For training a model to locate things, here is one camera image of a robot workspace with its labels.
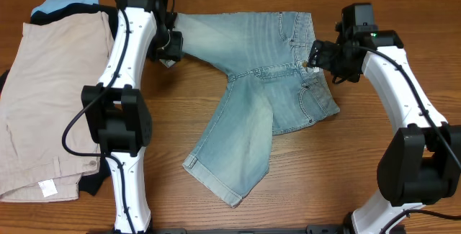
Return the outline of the light blue denim shorts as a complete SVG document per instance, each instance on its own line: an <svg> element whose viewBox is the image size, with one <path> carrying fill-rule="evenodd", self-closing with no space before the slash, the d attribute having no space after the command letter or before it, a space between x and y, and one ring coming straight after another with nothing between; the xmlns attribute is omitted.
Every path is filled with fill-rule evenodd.
<svg viewBox="0 0 461 234"><path fill-rule="evenodd" d="M186 54L228 79L184 169L237 207L269 172L272 138L339 112L324 73L309 68L315 41L307 12L180 14Z"/></svg>

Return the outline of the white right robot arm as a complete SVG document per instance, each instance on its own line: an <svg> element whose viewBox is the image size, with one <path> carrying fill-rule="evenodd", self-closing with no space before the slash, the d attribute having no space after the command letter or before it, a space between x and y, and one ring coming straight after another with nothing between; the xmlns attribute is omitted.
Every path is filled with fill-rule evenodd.
<svg viewBox="0 0 461 234"><path fill-rule="evenodd" d="M379 30L370 3L341 11L335 42L316 40L308 67L322 68L333 83L367 78L393 127L394 137L377 166L378 190L341 225L309 225L307 233L404 233L402 220L420 213L446 220L425 206L451 197L460 179L460 126L450 125L414 76L394 30Z"/></svg>

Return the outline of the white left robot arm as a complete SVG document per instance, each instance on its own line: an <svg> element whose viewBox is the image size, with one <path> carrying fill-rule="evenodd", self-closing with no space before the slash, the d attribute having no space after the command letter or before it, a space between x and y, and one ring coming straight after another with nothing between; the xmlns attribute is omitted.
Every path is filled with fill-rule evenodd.
<svg viewBox="0 0 461 234"><path fill-rule="evenodd" d="M180 61L183 37L173 30L171 0L117 0L118 25L109 62L81 93L92 140L109 166L115 195L113 233L152 233L143 161L153 120L140 92L146 59Z"/></svg>

